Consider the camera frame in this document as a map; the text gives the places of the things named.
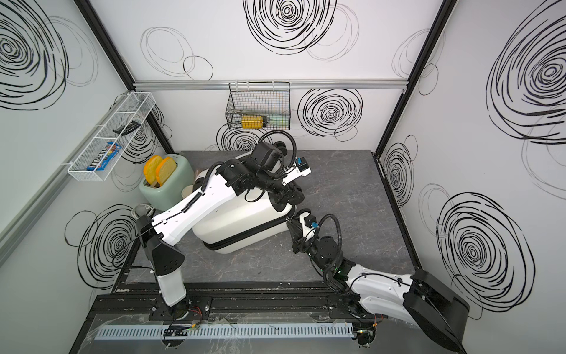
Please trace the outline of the white hard-shell suitcase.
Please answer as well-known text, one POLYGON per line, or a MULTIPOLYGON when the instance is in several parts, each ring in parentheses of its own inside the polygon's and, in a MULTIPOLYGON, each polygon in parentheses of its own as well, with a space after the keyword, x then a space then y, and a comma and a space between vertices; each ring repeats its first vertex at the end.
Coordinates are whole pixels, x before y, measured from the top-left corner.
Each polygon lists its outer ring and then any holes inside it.
MULTIPOLYGON (((268 176, 279 175, 283 171, 283 159, 286 155, 284 142, 260 142, 251 153, 213 164, 198 176, 194 187, 202 186, 206 175, 213 175, 232 162, 237 168, 249 166, 253 172, 264 171, 268 176)), ((296 206, 287 205, 282 212, 277 212, 271 206, 268 192, 260 187, 243 189, 240 195, 222 204, 194 225, 193 233, 203 241, 206 248, 228 254, 284 232, 284 223, 293 216, 296 206)))

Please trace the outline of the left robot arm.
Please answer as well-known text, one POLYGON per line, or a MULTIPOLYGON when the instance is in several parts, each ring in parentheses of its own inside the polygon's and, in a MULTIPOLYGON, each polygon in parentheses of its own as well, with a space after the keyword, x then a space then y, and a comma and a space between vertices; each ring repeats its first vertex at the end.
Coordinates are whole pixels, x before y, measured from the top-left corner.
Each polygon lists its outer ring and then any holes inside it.
POLYGON ((296 181, 310 172, 294 138, 270 131, 252 151, 215 162, 175 206, 139 218, 139 238, 164 303, 173 307, 187 296, 185 255, 177 246, 184 236, 192 232, 207 249, 229 254, 283 232, 305 200, 296 181))

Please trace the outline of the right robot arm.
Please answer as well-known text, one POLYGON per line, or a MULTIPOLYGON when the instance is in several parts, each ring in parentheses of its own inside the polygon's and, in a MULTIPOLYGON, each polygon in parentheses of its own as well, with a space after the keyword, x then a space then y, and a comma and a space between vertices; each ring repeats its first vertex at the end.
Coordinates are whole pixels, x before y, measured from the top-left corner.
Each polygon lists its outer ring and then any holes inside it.
POLYGON ((308 256, 325 286, 367 314, 402 320, 418 326, 437 345, 465 353, 463 339, 470 305, 431 273, 375 271, 343 254, 338 218, 317 219, 301 209, 287 221, 293 252, 308 256))

